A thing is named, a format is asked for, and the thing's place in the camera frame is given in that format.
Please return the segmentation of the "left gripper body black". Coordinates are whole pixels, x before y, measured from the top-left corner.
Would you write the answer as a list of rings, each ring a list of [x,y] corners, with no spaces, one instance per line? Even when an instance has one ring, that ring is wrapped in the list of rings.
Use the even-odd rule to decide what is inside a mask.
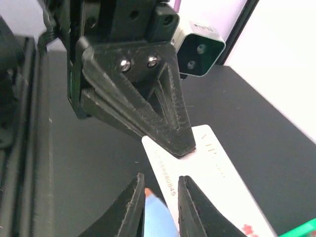
[[[169,42],[179,16],[161,0],[46,0],[43,8],[46,31],[38,47],[59,39],[67,52],[68,99],[78,118],[91,117],[79,104],[85,80],[79,71],[76,45],[87,37],[105,43]]]

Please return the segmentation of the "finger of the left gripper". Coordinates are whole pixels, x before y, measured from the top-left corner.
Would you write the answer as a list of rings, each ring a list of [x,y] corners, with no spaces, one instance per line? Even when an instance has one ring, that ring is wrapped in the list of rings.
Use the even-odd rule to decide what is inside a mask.
[[[92,88],[85,88],[81,91],[80,105],[87,114],[137,140],[141,140],[141,138],[146,135],[143,131],[128,121],[128,119],[112,108]]]
[[[76,53],[85,80],[80,92],[94,89],[145,136],[176,157],[195,149],[171,43],[105,43],[82,37]]]

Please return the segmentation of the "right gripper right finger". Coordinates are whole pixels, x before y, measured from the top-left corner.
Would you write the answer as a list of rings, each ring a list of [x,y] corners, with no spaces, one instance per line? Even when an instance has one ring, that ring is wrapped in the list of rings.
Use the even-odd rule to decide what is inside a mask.
[[[243,237],[224,217],[190,176],[178,182],[179,228],[182,237]]]

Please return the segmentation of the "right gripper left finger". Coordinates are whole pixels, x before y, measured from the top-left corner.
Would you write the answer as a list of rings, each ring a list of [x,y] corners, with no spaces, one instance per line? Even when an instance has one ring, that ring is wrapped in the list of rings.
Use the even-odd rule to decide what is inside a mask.
[[[108,210],[79,237],[142,237],[145,220],[145,178],[138,173]]]

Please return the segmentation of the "brown leather card holder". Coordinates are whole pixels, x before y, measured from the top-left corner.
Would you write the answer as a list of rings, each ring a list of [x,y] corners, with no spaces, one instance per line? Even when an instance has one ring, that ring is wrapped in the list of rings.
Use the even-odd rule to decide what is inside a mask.
[[[145,189],[144,237],[179,237],[169,209],[149,188]]]

